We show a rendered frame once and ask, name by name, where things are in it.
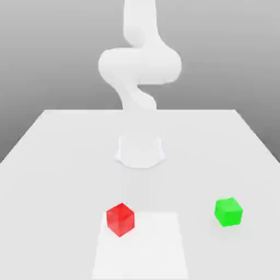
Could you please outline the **small green cube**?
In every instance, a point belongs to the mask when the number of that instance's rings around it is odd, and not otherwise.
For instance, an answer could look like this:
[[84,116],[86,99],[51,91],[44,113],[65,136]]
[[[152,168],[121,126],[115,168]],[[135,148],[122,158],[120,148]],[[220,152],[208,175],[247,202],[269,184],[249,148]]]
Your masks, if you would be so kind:
[[214,215],[221,226],[234,226],[241,223],[243,208],[235,200],[230,197],[226,199],[216,200]]

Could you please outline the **small red cube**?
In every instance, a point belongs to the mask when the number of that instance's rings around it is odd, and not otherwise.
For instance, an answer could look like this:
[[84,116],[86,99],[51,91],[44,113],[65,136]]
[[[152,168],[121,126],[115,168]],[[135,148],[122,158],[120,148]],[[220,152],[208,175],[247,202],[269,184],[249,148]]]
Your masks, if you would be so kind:
[[135,228],[135,213],[124,203],[106,211],[107,227],[118,237]]

